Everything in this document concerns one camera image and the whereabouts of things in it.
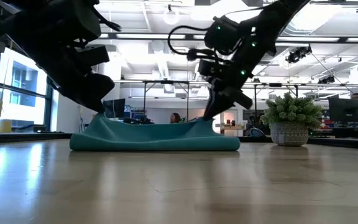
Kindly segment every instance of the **green succulent plant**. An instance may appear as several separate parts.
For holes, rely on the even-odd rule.
[[[261,117],[264,124],[291,121],[305,124],[310,129],[320,127],[321,107],[314,105],[310,97],[293,98],[291,93],[286,93],[284,98],[279,96],[275,101],[267,100],[266,104],[268,109]]]

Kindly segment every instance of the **desk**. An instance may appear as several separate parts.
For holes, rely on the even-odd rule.
[[[358,138],[358,128],[333,128],[335,138]]]
[[[240,137],[242,137],[244,135],[243,130],[245,130],[245,128],[243,128],[242,126],[223,126],[221,127],[221,134],[224,134],[224,131],[236,131],[236,134],[238,135],[238,131],[241,131],[241,135]]]
[[[71,152],[0,144],[0,224],[358,223],[358,150]]]

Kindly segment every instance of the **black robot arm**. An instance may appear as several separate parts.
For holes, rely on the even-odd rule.
[[[101,35],[100,23],[120,31],[94,8],[98,0],[3,0],[20,11],[0,19],[0,36],[7,34],[48,75],[63,96],[97,112],[114,82],[93,73],[108,62],[105,46],[87,47]]]
[[[204,119],[234,106],[234,102],[249,109],[252,99],[245,96],[241,87],[248,78],[252,78],[253,69],[268,53],[276,54],[275,41],[292,17],[310,0],[279,0],[263,7],[260,14],[239,24],[226,16],[214,18],[208,29],[180,26],[173,29],[187,28],[205,30],[205,45],[212,50],[191,49],[187,53],[188,60],[201,58],[198,71],[211,84],[209,100],[204,112]],[[232,56],[231,60],[222,60],[216,55]]]

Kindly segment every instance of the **teal cloth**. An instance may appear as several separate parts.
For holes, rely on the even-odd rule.
[[[183,124],[125,124],[97,114],[84,132],[73,134],[74,151],[236,151],[236,137],[217,134],[212,121]]]

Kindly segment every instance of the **computer monitor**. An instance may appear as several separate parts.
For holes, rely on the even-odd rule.
[[[358,100],[330,98],[328,102],[331,121],[358,122]]]
[[[103,102],[107,118],[123,118],[125,110],[125,99],[107,100]]]

